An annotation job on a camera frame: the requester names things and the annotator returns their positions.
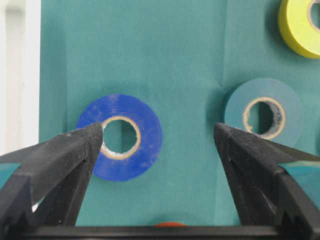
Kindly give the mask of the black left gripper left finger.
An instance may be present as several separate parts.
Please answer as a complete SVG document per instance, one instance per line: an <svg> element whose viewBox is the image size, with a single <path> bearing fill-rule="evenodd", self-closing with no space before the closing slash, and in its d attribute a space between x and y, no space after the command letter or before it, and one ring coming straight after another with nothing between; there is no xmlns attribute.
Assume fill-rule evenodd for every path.
<svg viewBox="0 0 320 240"><path fill-rule="evenodd" d="M0 157L17 164L0 189L0 237L30 226L74 226L103 143L100 123Z"/></svg>

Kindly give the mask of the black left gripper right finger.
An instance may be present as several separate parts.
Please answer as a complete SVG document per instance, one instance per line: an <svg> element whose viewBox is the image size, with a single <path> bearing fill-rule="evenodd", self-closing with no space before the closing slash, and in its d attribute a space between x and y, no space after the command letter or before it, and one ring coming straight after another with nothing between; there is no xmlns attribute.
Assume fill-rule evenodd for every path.
<svg viewBox="0 0 320 240"><path fill-rule="evenodd" d="M315 183L320 158L218 122L213 130L240 219L224 239L317 240L320 207L306 183Z"/></svg>

